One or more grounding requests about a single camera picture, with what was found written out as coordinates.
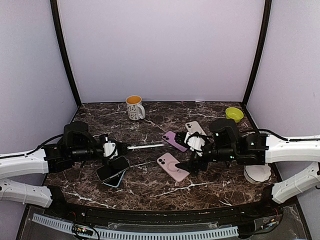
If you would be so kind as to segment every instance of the white smartphone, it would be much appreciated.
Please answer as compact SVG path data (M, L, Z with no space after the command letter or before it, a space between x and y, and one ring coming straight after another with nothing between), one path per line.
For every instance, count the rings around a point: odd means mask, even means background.
M185 128L187 129L188 132L192 134L194 134L195 132L198 132L201 135L207 135L197 121L187 122L185 124Z

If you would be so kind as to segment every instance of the black wire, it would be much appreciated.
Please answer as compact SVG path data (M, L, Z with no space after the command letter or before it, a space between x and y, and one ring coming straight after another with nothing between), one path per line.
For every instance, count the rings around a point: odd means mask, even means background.
M76 231L73 232L73 234L75 234L77 236L76 239L79 239L79 240L83 240L84 239L82 236L79 236L79 234Z
M46 145L47 143L51 142L52 140L55 140L57 138L61 138L63 136L63 134L59 134L57 136L53 136L51 138L49 138L48 140L44 141L43 143L41 143L39 146L36 147L36 149L27 152L26 154L17 154L17 155L8 155L8 156L1 156L0 159L10 159L10 158L17 158L17 157L23 157L25 155L30 155L33 154L34 152L38 151L39 149L41 149L44 145Z
M239 235L245 236L245 235L260 235L260 234L268 234L268 233L271 233L272 231L274 231L274 230L280 225L280 223L281 223L282 220L284 219L284 215L285 215L285 214L284 214L284 211L283 211L283 208L282 208L282 216L281 216L281 219L279 220L278 224L275 225L275 226L274 226L271 230L269 230L269 231L259 232L259 231L265 229L265 228L259 228L259 229L255 230L255 231L252 231L252 232L239 232Z
M306 142L306 141L320 141L320 138L295 138L295 139L288 139L288 138L285 138L283 136L280 136L279 134L269 130L269 129L264 129L264 128L258 128L258 129L250 129L250 130L246 130L246 131L243 131L241 132L241 134L244 134L244 133L248 133L248 132L267 132L269 134L272 134L274 135L275 137L277 137L278 139L281 139L283 141L286 141L286 142Z
M57 215L59 218L65 219L64 217L60 216L58 213L56 213L56 212L53 211L52 209L48 209L48 210L49 210L50 212L52 212L53 214ZM79 221L76 221L76 220L74 220L74 221L72 221L72 222L73 222L73 223L76 223L76 224L79 224L79 225L82 225L82 226L85 226L85 227L87 227L87 228L92 229L92 230L96 233L97 240L100 240L100 234L99 234L99 232L98 232L94 227L89 226L89 225L86 225L86 224L84 224L84 223L82 223L82 222L79 222Z
M249 217L249 218L260 218L260 217L262 217L261 214L251 215L251 214L248 214L248 213L245 213L245 212L240 212L240 214L241 214L241 215L245 215L245 216L247 216L247 217Z

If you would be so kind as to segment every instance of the white cable tray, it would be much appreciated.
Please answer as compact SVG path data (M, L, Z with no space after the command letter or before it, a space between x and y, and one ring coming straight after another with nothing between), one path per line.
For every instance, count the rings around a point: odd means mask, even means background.
M73 234L71 229L73 223L65 220L57 220L48 216L33 214L33 222L55 229L57 231ZM238 227L226 227L206 231L175 232L175 233L150 233L115 231L95 227L101 240L215 240L238 236ZM91 239L98 239L94 232Z

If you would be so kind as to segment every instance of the metal rod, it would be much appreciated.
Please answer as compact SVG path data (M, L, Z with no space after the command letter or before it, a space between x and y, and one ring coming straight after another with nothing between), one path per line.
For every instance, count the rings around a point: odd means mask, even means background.
M157 148L157 147L163 147L165 146L164 143L160 144L153 144L153 145L142 145L142 146L128 146L128 150L133 150L133 149L148 149L148 148Z

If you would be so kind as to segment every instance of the mug handle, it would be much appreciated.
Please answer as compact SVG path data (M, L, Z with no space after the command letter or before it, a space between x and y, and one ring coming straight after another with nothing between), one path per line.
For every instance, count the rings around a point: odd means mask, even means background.
M144 106L142 106L140 104L138 104L137 106L141 110L141 113L139 113L139 118L144 119L146 117L146 111L145 111Z

